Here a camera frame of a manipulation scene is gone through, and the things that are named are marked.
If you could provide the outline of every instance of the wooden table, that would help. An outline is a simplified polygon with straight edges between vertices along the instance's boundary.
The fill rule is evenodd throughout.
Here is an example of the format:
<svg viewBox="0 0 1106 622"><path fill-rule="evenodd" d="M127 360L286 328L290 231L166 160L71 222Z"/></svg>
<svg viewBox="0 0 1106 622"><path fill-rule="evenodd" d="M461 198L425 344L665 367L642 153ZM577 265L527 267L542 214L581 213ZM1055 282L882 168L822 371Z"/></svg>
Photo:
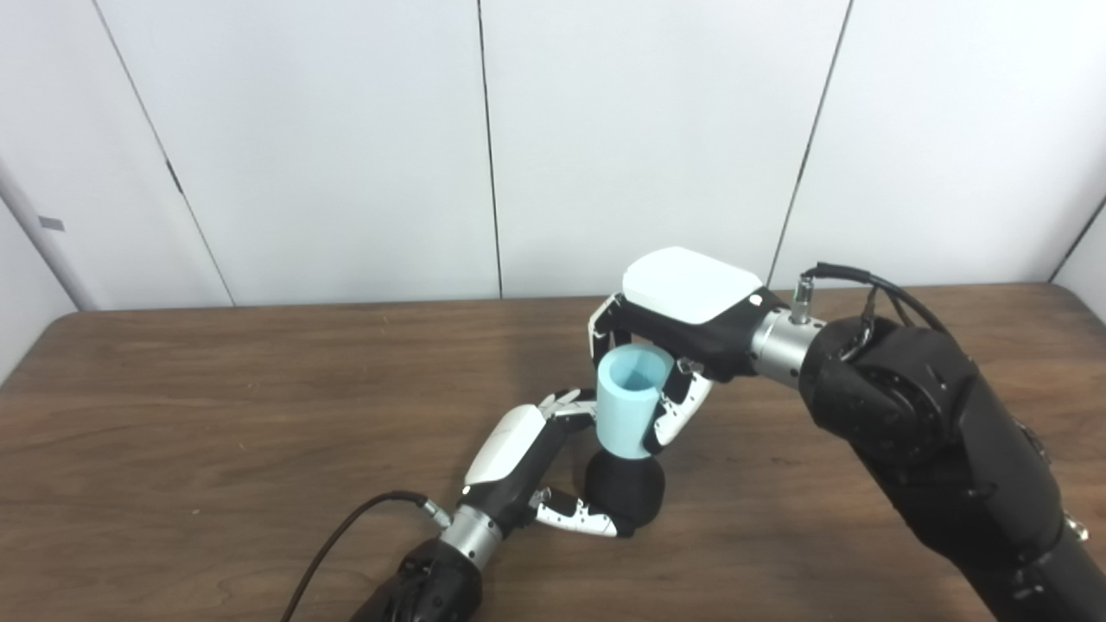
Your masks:
<svg viewBox="0 0 1106 622"><path fill-rule="evenodd" d="M1106 328L1052 286L918 289L1106 535ZM822 318L862 294L820 291ZM264 621L322 540L393 488L452 504L508 408L592 385L597 300L81 313L0 391L0 620ZM592 435L550 481L578 484ZM541 526L486 571L486 621L988 619L844 443L762 379L720 386L661 455L630 540ZM432 530L369 514L298 620L344 621ZM1106 563L1106 539L1088 543Z"/></svg>

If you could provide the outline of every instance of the white wall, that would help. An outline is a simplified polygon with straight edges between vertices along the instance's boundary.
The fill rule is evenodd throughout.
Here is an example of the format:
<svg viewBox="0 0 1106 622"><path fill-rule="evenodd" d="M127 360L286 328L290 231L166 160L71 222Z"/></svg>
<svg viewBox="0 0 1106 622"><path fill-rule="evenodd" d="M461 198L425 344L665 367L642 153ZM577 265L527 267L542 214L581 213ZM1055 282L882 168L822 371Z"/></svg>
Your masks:
<svg viewBox="0 0 1106 622"><path fill-rule="evenodd" d="M0 2L0 196L82 305L229 303L93 2Z"/></svg>
<svg viewBox="0 0 1106 622"><path fill-rule="evenodd" d="M489 129L476 0L101 0L155 134L94 2L0 0L0 198L101 309L599 293L670 245L1045 280L1106 195L1106 6L855 0L789 217L846 4L484 0Z"/></svg>
<svg viewBox="0 0 1106 622"><path fill-rule="evenodd" d="M1106 196L1106 3L856 0L772 286L1043 281Z"/></svg>
<svg viewBox="0 0 1106 622"><path fill-rule="evenodd" d="M499 296L474 1L101 6L239 304Z"/></svg>
<svg viewBox="0 0 1106 622"><path fill-rule="evenodd" d="M484 0L504 296L687 246L768 278L846 0Z"/></svg>
<svg viewBox="0 0 1106 622"><path fill-rule="evenodd" d="M75 310L0 201L0 385L50 322Z"/></svg>
<svg viewBox="0 0 1106 622"><path fill-rule="evenodd" d="M1106 322L1106 216L1102 212L1072 251L1055 282L1072 290Z"/></svg>

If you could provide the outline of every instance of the black round object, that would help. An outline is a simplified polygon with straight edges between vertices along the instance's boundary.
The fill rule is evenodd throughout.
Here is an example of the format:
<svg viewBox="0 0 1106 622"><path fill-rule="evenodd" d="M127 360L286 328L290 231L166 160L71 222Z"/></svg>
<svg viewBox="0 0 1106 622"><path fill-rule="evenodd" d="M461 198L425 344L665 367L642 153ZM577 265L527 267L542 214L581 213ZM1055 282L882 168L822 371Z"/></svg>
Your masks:
<svg viewBox="0 0 1106 622"><path fill-rule="evenodd" d="M632 460L601 449L587 463L584 499L614 520L619 536L657 518L664 497L665 470L653 456Z"/></svg>

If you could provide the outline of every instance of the robotic hand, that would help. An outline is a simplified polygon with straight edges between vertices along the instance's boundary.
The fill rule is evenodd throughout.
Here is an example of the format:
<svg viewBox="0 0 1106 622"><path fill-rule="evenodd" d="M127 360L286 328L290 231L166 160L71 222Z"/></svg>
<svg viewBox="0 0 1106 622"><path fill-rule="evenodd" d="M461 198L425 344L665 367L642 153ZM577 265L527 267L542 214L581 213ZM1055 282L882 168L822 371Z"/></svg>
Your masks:
<svg viewBox="0 0 1106 622"><path fill-rule="evenodd" d="M495 548L534 520L595 536L633 533L617 518L541 485L567 436L594 422L595 392L577 388L503 415L469 467L446 529L410 551L351 622L465 622L480 607L480 572Z"/></svg>
<svg viewBox="0 0 1106 622"><path fill-rule="evenodd" d="M862 314L811 318L816 278L873 286ZM875 314L879 290L901 323ZM914 325L904 303L929 328ZM815 425L852 445L915 536L957 566L998 620L1106 621L1106 578L1061 506L1041 443L940 321L893 283L818 265L789 309L750 272L670 248L630 266L589 333L596 363L632 334L678 360L650 452L675 438L711 383L765 376L797 390Z"/></svg>

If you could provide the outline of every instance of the blue foam cup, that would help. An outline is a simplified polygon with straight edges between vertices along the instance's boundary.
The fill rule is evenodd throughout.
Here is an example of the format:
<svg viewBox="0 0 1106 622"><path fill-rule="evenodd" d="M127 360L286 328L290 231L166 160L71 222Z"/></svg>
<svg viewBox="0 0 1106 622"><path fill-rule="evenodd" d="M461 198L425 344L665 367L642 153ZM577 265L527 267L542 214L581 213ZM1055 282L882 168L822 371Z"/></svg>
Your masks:
<svg viewBox="0 0 1106 622"><path fill-rule="evenodd" d="M607 452L626 459L648 458L641 445L653 424L672 357L656 345L630 343L607 352L596 381L595 427Z"/></svg>

